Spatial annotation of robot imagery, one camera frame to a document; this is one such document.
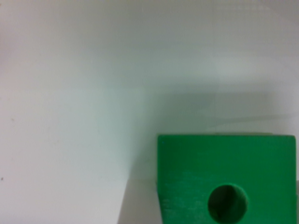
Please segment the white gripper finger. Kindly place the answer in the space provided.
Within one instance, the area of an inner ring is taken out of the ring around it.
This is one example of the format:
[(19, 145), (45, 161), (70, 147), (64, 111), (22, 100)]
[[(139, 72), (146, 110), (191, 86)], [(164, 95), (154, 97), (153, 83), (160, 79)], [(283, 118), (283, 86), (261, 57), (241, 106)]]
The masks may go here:
[(118, 224), (163, 224), (154, 180), (127, 181)]

